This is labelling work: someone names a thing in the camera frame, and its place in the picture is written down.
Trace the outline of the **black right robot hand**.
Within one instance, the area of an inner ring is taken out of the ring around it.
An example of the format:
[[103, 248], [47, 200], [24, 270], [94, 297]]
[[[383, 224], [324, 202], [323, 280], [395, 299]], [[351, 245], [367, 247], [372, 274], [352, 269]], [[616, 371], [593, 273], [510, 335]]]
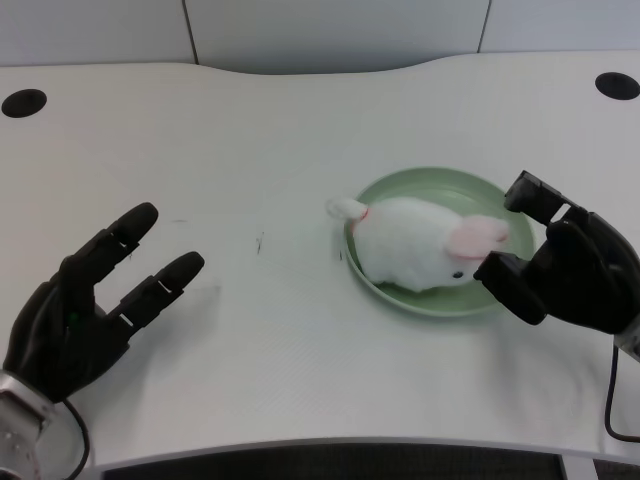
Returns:
[[530, 260], [493, 251], [474, 273], [511, 313], [530, 325], [552, 316], [612, 335], [639, 318], [639, 257], [598, 214], [527, 171], [504, 206], [546, 227]]

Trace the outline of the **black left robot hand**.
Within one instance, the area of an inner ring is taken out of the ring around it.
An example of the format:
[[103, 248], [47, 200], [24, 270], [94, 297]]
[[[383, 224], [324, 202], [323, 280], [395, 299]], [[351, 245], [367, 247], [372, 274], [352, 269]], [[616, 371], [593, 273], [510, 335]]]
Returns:
[[60, 403], [106, 373], [129, 340], [175, 302], [205, 265], [188, 252], [144, 279], [112, 311], [96, 303], [95, 286], [139, 245], [158, 219], [142, 203], [66, 257], [20, 311], [3, 368], [52, 403]]

